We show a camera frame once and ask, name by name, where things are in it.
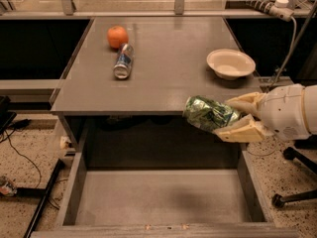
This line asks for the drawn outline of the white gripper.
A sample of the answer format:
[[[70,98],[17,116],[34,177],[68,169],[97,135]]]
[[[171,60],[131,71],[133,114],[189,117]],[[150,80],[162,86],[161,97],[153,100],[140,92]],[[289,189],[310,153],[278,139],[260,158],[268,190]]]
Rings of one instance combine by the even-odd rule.
[[[311,136],[310,86],[280,86],[266,94],[251,92],[228,99],[225,103],[249,115],[213,131],[224,142],[262,141],[265,138],[264,128],[254,117],[260,117],[263,124],[281,140],[306,140]]]

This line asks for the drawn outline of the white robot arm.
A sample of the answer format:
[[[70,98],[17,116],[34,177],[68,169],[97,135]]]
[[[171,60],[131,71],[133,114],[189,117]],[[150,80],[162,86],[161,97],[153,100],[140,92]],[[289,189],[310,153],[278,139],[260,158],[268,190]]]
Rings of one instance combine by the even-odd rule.
[[[224,142],[259,142],[275,135],[283,141],[317,134],[317,86],[291,84],[268,93],[252,92],[226,101],[245,113],[233,125],[216,129]]]

